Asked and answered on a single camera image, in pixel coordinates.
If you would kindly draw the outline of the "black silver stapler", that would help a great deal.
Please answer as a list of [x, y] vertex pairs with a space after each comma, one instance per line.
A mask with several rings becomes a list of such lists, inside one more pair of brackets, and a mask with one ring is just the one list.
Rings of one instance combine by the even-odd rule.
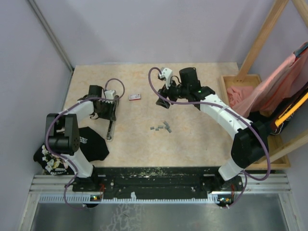
[[107, 141], [112, 141], [114, 137], [115, 123], [116, 123], [116, 109], [118, 107], [118, 104], [119, 104], [119, 96], [116, 95], [115, 101], [112, 104], [113, 107], [112, 107], [111, 116], [109, 120], [108, 131], [106, 134]]

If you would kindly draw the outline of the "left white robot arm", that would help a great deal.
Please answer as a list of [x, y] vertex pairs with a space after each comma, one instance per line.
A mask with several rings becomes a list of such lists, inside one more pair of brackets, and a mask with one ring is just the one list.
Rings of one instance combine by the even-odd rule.
[[104, 119], [109, 122], [107, 140], [111, 141], [116, 121], [116, 108], [119, 96], [115, 90], [91, 85], [87, 95], [78, 99], [69, 109], [46, 117], [46, 146], [61, 155], [73, 169], [83, 185], [90, 191], [99, 188], [100, 179], [93, 175], [94, 166], [86, 159], [80, 149], [78, 123], [85, 118]]

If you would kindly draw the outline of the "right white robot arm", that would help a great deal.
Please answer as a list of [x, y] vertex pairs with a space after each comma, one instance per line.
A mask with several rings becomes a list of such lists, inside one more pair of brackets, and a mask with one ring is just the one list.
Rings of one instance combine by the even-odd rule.
[[233, 140], [230, 159], [218, 169], [215, 185], [224, 191], [232, 185], [232, 179], [243, 173], [252, 163], [266, 157], [270, 169], [268, 134], [261, 122], [252, 122], [226, 105], [214, 90], [202, 86], [196, 68], [187, 67], [179, 71], [176, 83], [173, 71], [169, 68], [156, 68], [158, 79], [164, 82], [161, 89], [155, 90], [156, 104], [168, 109], [172, 104], [194, 105], [223, 127]]

